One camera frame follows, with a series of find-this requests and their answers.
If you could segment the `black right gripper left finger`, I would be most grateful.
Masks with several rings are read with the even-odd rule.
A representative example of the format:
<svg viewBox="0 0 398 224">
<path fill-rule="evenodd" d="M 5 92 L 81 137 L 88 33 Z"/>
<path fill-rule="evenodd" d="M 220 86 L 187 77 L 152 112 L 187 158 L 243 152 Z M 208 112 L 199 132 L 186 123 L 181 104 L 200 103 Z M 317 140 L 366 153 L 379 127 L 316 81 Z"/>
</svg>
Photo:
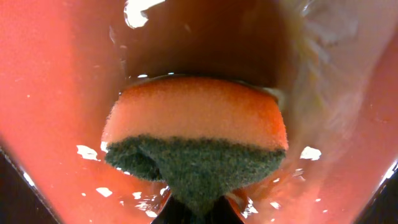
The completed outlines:
<svg viewBox="0 0 398 224">
<path fill-rule="evenodd" d="M 1 147 L 1 223 L 60 224 L 61 219 L 37 187 L 23 176 L 24 169 Z"/>
</svg>

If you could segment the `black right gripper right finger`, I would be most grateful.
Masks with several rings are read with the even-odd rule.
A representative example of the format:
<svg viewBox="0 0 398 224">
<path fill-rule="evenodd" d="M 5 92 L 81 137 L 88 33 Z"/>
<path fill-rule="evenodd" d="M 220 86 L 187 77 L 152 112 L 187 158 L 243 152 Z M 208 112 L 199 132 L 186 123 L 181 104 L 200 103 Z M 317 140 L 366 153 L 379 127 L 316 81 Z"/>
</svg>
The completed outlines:
<svg viewBox="0 0 398 224">
<path fill-rule="evenodd" d="M 354 224 L 397 224 L 397 169 L 382 183 Z"/>
</svg>

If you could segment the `red green sponge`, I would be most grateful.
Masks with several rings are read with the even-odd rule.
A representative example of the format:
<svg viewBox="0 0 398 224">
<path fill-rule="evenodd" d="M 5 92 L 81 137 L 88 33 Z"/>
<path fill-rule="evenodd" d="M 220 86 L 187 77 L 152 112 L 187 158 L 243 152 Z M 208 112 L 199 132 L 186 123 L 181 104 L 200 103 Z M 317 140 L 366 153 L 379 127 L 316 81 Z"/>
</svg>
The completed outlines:
<svg viewBox="0 0 398 224">
<path fill-rule="evenodd" d="M 109 166 L 165 182 L 164 213 L 191 223 L 207 222 L 229 193 L 266 179 L 289 150 L 275 96 L 207 77 L 129 86 L 102 140 Z"/>
</svg>

